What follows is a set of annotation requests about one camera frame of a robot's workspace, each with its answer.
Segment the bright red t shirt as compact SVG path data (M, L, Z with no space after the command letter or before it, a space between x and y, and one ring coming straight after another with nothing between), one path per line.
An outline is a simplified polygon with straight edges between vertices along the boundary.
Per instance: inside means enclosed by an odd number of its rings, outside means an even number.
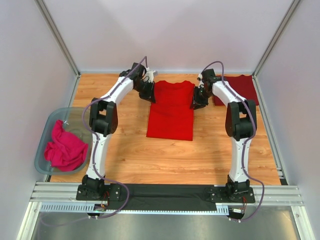
M195 85L190 81L155 83L155 103L150 105L146 136L170 140L193 140Z

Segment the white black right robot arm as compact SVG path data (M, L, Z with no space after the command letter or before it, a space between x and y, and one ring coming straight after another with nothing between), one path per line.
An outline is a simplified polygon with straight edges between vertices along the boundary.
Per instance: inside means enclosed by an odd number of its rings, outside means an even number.
M219 98L226 106L225 131L231 140L232 159L225 192L228 196L247 193L250 190L249 151L257 131L256 103L240 96L223 76L216 76L212 68L203 70L197 79L199 85L193 90L192 109L206 107L210 97Z

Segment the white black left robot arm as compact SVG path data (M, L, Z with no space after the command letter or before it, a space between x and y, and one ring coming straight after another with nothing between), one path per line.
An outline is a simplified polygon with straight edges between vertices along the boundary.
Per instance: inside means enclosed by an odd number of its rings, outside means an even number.
M132 90L137 91L141 99L155 103L154 78L157 74L157 71L135 62L131 69L119 74L117 81L107 93L100 98L93 98L83 110L83 113L90 110L89 123L84 123L84 126L92 133L90 162L82 178L83 186L95 189L103 186L105 181L120 184L106 178L105 171L108 146L118 127L117 107Z

